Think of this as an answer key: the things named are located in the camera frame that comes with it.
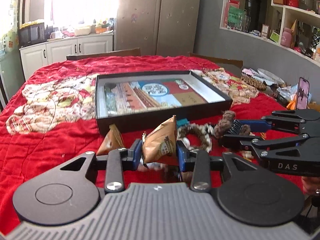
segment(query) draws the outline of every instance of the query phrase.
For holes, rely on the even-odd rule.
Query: brown packet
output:
[[[174,115],[154,129],[142,145],[143,163],[178,165],[176,155],[177,125]]]
[[[109,126],[110,131],[107,133],[103,142],[101,143],[98,151],[98,155],[106,155],[110,151],[124,147],[123,139],[121,133],[119,132],[116,125],[112,124]]]

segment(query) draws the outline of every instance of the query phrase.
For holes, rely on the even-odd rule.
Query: smartphone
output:
[[[309,98],[309,81],[300,78],[297,90],[296,109],[307,109]]]

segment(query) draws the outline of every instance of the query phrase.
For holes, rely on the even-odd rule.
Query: hand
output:
[[[320,178],[302,177],[303,191],[308,195],[315,195],[316,190],[320,190]]]

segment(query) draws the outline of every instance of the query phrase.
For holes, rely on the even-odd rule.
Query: mug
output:
[[[55,31],[50,34],[50,39],[62,38],[63,34],[61,31]]]

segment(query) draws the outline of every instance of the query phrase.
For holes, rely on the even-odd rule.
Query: refrigerator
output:
[[[193,51],[200,0],[119,0],[115,50],[187,56]]]
[[[24,83],[18,49],[20,0],[0,0],[0,110]]]

